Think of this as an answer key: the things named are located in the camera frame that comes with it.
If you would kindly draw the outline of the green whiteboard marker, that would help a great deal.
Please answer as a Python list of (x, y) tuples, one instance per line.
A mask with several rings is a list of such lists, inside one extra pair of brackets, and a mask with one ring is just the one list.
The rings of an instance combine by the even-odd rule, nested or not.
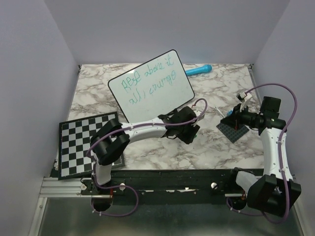
[(223, 114), (223, 112), (218, 108), (218, 107), (215, 107), (216, 111), (224, 118), (225, 115)]

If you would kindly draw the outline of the black framed whiteboard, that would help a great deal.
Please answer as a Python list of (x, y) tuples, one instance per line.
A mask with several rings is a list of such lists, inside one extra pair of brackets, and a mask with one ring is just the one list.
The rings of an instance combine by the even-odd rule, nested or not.
[(195, 97), (175, 50), (109, 80), (108, 87), (129, 123), (165, 115)]

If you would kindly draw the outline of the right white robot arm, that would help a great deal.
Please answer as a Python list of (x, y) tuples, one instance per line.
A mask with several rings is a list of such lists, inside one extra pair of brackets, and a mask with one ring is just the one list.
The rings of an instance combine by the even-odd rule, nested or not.
[(250, 208), (278, 217), (287, 216), (301, 194), (301, 186), (293, 181), (286, 156), (286, 121), (279, 118), (281, 100), (264, 97), (259, 113), (249, 111), (252, 96), (239, 94), (240, 103), (220, 122), (234, 130), (241, 126), (257, 129), (263, 144), (264, 170), (257, 178), (250, 171), (237, 168), (236, 175), (226, 181), (233, 193), (244, 190)]

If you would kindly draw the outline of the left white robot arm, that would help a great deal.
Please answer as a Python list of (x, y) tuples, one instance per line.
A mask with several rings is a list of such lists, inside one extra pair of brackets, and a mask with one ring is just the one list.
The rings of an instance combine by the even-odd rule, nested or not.
[(87, 152), (94, 162), (93, 190), (98, 194), (108, 191), (112, 165), (129, 144), (150, 138), (178, 138), (190, 144), (200, 129), (197, 122), (203, 117), (203, 112), (186, 106), (144, 122), (122, 123), (116, 118), (109, 120), (91, 137)]

